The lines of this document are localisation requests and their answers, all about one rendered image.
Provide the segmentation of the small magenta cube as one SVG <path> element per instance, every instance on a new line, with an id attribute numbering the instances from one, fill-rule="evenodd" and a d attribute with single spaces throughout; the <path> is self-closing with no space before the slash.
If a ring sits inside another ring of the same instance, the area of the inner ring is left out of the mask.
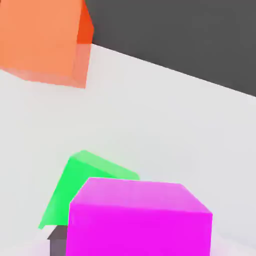
<path id="1" fill-rule="evenodd" d="M 70 202 L 66 256 L 210 256 L 212 222 L 181 184 L 91 177 Z"/>

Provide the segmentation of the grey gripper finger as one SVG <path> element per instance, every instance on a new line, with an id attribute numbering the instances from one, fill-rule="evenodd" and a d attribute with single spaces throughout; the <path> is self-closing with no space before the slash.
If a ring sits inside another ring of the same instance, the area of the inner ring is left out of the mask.
<path id="1" fill-rule="evenodd" d="M 45 226 L 33 242 L 29 256 L 66 256 L 67 225 Z"/>

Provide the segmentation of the large orange box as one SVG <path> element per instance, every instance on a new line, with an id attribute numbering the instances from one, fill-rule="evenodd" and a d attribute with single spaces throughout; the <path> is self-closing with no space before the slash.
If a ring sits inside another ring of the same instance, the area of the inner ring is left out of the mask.
<path id="1" fill-rule="evenodd" d="M 93 34 L 85 0 L 0 0 L 0 70 L 85 88 Z"/>

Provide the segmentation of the small green cube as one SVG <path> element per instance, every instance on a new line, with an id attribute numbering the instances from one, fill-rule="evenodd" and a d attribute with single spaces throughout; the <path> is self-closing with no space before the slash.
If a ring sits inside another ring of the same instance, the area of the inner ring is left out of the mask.
<path id="1" fill-rule="evenodd" d="M 66 226 L 70 202 L 90 177 L 139 180 L 139 175 L 87 150 L 81 150 L 67 161 L 38 228 Z"/>

